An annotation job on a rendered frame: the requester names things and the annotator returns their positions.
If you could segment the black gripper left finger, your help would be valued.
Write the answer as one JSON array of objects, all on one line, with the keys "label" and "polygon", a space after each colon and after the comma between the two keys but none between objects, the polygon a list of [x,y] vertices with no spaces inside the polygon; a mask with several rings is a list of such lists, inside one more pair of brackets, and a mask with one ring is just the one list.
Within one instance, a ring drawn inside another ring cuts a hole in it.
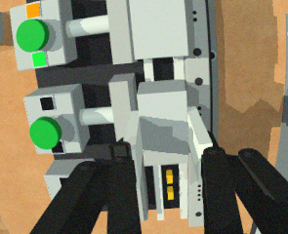
[{"label": "black gripper left finger", "polygon": [[74,168],[29,234],[91,234],[106,198],[106,234],[142,234],[137,194],[143,157],[139,110],[130,111],[119,140],[108,146],[109,164],[98,167],[84,161]]}]

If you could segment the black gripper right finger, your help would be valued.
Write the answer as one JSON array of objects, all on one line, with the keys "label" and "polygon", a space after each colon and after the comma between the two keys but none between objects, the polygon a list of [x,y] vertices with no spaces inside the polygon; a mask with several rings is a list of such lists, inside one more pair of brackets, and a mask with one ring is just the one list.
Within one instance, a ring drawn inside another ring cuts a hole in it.
[{"label": "black gripper right finger", "polygon": [[188,146],[202,184],[204,234],[244,234],[236,195],[261,234],[288,234],[288,181],[281,173],[256,149],[226,154],[196,106],[187,108],[187,124]]}]

